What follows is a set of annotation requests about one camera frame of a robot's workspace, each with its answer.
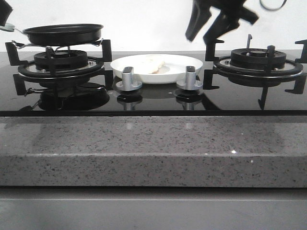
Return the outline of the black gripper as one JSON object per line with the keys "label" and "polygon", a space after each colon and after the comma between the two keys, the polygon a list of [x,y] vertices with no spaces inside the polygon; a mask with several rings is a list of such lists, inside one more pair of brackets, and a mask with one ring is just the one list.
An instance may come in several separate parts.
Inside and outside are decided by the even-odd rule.
{"label": "black gripper", "polygon": [[212,16],[210,7],[220,10],[209,30],[203,37],[205,44],[212,43],[220,36],[235,30],[239,27],[239,19],[243,19],[250,24],[258,20],[258,15],[243,5],[245,0],[194,0],[190,21],[185,32],[186,38],[192,42],[200,29]]}

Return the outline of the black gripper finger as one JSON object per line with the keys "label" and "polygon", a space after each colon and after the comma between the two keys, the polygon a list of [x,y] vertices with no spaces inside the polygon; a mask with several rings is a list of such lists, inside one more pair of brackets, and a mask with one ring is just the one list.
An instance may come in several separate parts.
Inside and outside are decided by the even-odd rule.
{"label": "black gripper finger", "polygon": [[10,4],[5,0],[0,0],[0,25],[4,26],[13,11]]}

